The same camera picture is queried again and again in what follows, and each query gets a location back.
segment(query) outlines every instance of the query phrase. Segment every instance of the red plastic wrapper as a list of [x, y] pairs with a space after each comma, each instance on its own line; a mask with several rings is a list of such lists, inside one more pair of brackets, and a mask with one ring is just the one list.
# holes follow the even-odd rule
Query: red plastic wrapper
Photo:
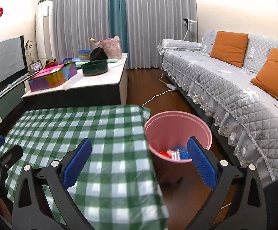
[[160, 154], [168, 158], [171, 158], [171, 156], [167, 152], [161, 151]]

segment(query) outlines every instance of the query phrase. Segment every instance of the air conditioner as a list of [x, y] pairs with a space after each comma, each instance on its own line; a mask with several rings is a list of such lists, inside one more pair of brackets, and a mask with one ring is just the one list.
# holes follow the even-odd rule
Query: air conditioner
[[36, 14], [36, 39], [39, 60], [45, 67], [46, 60], [56, 59], [54, 37], [53, 2], [44, 1], [38, 5]]

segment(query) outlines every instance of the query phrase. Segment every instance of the sofa armrest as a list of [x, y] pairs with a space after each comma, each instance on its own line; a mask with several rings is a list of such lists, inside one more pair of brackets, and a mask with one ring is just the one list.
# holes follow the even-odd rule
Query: sofa armrest
[[177, 51], [199, 51], [201, 49], [201, 44], [191, 41], [181, 41], [181, 40], [162, 40], [157, 50], [160, 55], [163, 55], [166, 50], [177, 50]]

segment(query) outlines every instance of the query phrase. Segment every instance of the pink trash bin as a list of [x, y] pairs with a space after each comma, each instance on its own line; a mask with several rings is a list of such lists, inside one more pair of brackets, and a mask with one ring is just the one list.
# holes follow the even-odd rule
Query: pink trash bin
[[151, 117], [145, 124], [145, 134], [159, 183], [176, 183], [192, 162], [191, 159], [174, 161], [159, 152], [186, 147], [192, 136], [206, 150], [212, 144], [212, 133], [207, 124], [190, 113], [180, 111], [167, 111]]

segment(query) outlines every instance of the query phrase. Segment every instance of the gray quilted sofa cover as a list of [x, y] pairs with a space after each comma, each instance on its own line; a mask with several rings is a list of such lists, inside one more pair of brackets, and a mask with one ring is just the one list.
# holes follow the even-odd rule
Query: gray quilted sofa cover
[[240, 164], [257, 166], [264, 186], [278, 179], [278, 101], [250, 80], [278, 41], [250, 34], [244, 65], [235, 67], [209, 55], [217, 31], [208, 30], [202, 43], [162, 40], [157, 49], [162, 67], [214, 118], [219, 134], [235, 148]]

